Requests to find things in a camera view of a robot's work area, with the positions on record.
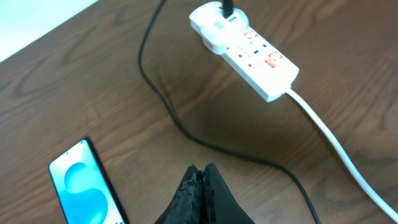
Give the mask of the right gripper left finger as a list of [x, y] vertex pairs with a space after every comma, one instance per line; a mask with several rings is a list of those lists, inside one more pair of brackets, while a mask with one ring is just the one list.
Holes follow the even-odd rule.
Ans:
[[204, 224], [206, 220], [203, 172], [189, 166], [168, 207], [155, 224]]

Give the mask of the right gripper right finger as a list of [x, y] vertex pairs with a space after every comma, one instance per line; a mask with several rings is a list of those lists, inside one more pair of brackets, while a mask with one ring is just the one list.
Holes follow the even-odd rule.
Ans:
[[203, 174], [205, 217], [213, 224], [254, 224], [237, 203], [217, 166], [208, 164]]

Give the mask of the blue Galaxy smartphone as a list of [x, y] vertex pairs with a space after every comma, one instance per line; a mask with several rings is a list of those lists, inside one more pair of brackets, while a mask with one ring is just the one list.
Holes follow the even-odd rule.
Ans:
[[89, 137], [61, 153], [48, 169], [68, 224], [129, 223]]

